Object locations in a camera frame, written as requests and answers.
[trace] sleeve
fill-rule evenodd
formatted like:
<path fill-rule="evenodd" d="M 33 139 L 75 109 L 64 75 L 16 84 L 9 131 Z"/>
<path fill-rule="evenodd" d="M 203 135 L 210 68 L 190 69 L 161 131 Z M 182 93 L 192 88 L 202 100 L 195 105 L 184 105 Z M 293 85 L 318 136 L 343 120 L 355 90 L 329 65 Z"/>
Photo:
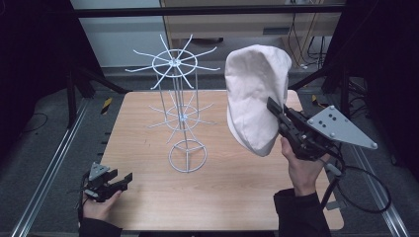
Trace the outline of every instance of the sleeve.
<path fill-rule="evenodd" d="M 120 237 L 123 230 L 103 220 L 83 218 L 79 237 Z"/>
<path fill-rule="evenodd" d="M 296 197 L 293 189 L 274 195 L 280 237 L 331 236 L 317 193 Z"/>

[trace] wooden table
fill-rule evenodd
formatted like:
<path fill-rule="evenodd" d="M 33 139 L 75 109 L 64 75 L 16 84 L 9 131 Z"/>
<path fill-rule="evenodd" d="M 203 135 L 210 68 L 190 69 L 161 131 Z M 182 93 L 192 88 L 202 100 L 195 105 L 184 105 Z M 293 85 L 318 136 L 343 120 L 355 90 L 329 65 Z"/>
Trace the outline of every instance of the wooden table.
<path fill-rule="evenodd" d="M 168 92 L 163 95 L 166 109 L 172 107 Z M 191 95 L 185 92 L 186 101 Z M 208 158 L 198 171 L 181 173 L 172 168 L 168 154 L 183 132 L 175 132 L 167 143 L 172 129 L 166 124 L 149 128 L 164 121 L 149 107 L 162 109 L 160 94 L 126 94 L 101 164 L 119 170 L 116 180 L 132 172 L 133 181 L 113 208 L 111 221 L 125 230 L 278 229 L 273 195 L 292 186 L 281 143 L 267 157 L 252 154 L 230 133 L 226 91 L 200 91 L 199 101 L 200 108 L 213 103 L 200 116 L 216 124 L 200 122 L 193 129 Z M 296 92 L 289 91 L 287 105 L 301 110 Z M 328 184 L 322 172 L 320 198 Z M 325 214 L 331 229 L 343 227 L 338 209 Z"/>

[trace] hand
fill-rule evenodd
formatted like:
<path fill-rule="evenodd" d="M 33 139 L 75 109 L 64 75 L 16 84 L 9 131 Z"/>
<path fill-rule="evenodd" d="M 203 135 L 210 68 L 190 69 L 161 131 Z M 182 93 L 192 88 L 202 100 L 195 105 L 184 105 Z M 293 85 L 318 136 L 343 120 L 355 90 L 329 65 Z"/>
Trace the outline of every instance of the hand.
<path fill-rule="evenodd" d="M 320 159 L 322 161 L 306 161 L 295 157 L 293 149 L 289 141 L 285 137 L 281 137 L 282 153 L 289 161 L 289 174 L 293 182 L 295 195 L 307 196 L 316 192 L 315 182 L 320 174 L 324 162 L 329 160 L 330 155 L 326 154 Z"/>
<path fill-rule="evenodd" d="M 109 212 L 114 203 L 120 197 L 121 193 L 122 191 L 117 191 L 113 196 L 111 196 L 111 198 L 105 200 L 104 202 L 95 202 L 92 199 L 88 199 L 87 196 L 83 194 L 83 198 L 85 199 L 83 205 L 83 217 L 108 222 Z"/>

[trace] wall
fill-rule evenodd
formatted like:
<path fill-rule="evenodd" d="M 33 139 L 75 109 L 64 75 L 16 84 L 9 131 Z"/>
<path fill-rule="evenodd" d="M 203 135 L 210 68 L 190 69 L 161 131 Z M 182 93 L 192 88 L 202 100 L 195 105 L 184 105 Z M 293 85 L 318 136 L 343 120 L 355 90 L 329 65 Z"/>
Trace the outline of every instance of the wall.
<path fill-rule="evenodd" d="M 115 9 L 160 7 L 158 0 L 71 0 L 74 9 Z M 134 53 L 158 54 L 166 43 L 162 17 L 80 19 L 101 67 L 150 65 L 152 57 Z"/>

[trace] white cloth hat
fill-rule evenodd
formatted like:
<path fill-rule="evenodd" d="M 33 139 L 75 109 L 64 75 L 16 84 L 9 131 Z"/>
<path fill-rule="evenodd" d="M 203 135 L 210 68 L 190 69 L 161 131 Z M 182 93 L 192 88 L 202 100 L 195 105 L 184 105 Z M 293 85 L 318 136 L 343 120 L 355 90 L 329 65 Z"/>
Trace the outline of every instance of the white cloth hat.
<path fill-rule="evenodd" d="M 259 156 L 272 150 L 278 121 L 266 108 L 268 97 L 287 100 L 292 61 L 273 46 L 252 45 L 232 51 L 225 62 L 228 127 L 236 140 Z"/>

